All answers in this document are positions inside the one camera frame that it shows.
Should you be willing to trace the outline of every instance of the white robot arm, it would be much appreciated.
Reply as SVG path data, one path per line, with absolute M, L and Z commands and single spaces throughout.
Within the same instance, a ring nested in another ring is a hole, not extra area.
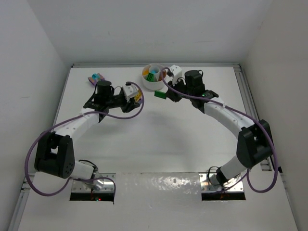
M 227 109 L 224 101 L 218 94 L 205 89 L 202 81 L 202 71 L 191 70 L 186 72 L 184 82 L 184 78 L 181 78 L 182 71 L 179 66 L 172 66 L 171 70 L 172 73 L 168 73 L 168 75 L 172 76 L 173 79 L 168 82 L 168 85 L 176 91 L 189 96 L 213 99 L 221 103 L 222 106 L 217 103 L 189 98 L 195 108 L 216 119 L 238 139 L 236 155 L 229 162 L 218 168 L 216 174 L 210 178 L 212 184 L 223 186 L 225 182 L 236 177 L 241 172 L 251 169 L 272 155 L 270 145 L 264 133 L 252 120 Z M 169 98 L 174 102 L 185 98 L 184 95 L 175 93 L 170 89 L 166 93 L 156 91 L 155 96 L 163 99 Z M 271 138 L 269 124 L 265 120 L 259 122 Z
M 98 111 L 108 113 L 109 109 L 120 107 L 123 113 L 140 106 L 136 86 L 126 84 L 118 95 L 109 81 L 99 81 L 93 95 L 79 114 L 82 116 L 66 123 L 54 132 L 48 132 L 38 142 L 35 169 L 61 178 L 92 179 L 95 166 L 75 160 L 73 142 L 76 142 L 89 128 L 100 123 L 104 115 L 87 114 Z

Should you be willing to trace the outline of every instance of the metal mounting plate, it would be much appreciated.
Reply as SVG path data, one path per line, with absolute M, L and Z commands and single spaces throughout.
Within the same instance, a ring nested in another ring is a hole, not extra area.
M 220 185 L 213 185 L 209 182 L 208 177 L 213 175 L 216 175 L 216 173 L 199 173 L 202 200 L 245 200 L 242 182 L 237 183 L 234 187 L 223 193 L 216 193 L 234 185 L 241 179 L 240 175 L 226 182 L 223 187 Z
M 115 173 L 97 173 L 98 177 L 108 177 L 115 181 Z M 73 181 L 71 191 L 71 201 L 113 201 L 115 186 L 113 182 L 107 179 L 97 180 L 100 184 L 100 188 L 96 187 L 93 190 L 93 186 L 80 181 Z

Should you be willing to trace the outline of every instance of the white bowl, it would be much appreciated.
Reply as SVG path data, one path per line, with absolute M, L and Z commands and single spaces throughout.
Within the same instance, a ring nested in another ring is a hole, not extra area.
M 161 90 L 163 87 L 164 87 L 164 82 L 163 81 L 158 81 L 158 82 L 150 82 L 148 80 L 146 80 L 146 78 L 148 77 L 148 75 L 143 75 L 143 73 L 146 71 L 146 70 L 161 70 L 163 69 L 164 66 L 160 65 L 160 64 L 149 64 L 149 65 L 146 65 L 144 67 L 144 69 L 142 70 L 142 74 L 141 74 L 141 80 L 142 80 L 142 83 L 143 85 L 149 89 L 149 90 Z M 156 74 L 154 74 L 154 77 L 158 80 L 159 79 L 159 75 L 160 75 L 160 72 L 157 72 Z

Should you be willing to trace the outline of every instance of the white cable clip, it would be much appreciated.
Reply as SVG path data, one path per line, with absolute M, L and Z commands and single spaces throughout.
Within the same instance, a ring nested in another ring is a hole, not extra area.
M 182 68 L 176 65 L 172 65 L 170 71 L 173 74 L 172 85 L 175 86 L 178 83 L 178 79 L 182 77 L 183 71 Z
M 82 117 L 84 117 L 85 119 L 87 119 L 87 118 L 86 118 L 86 115 L 85 115 L 84 113 L 79 112 L 79 115 L 82 116 Z

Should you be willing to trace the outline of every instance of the white table surface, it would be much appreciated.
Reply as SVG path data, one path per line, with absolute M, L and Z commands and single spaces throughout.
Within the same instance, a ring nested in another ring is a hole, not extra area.
M 207 89 L 244 110 L 232 67 L 183 67 L 183 72 L 191 69 L 203 70 Z M 72 68 L 57 123 L 75 116 L 91 96 L 88 76 L 99 72 L 113 86 L 126 81 L 141 85 L 141 70 Z M 91 160 L 101 172 L 116 173 L 115 204 L 69 201 L 71 183 L 50 198 L 30 192 L 19 230 L 297 230 L 280 177 L 265 194 L 252 192 L 244 181 L 245 201 L 201 201 L 198 172 L 233 157 L 236 139 L 188 100 L 174 103 L 155 98 L 152 91 L 141 87 L 145 107 L 137 118 L 105 118 L 74 143 L 76 159 Z M 112 109 L 110 113 L 128 116 L 135 112 L 124 115 Z M 273 172 L 262 172 L 260 166 L 251 174 L 260 189 L 270 184 L 272 176 Z M 52 192 L 63 180 L 37 173 L 34 184 Z

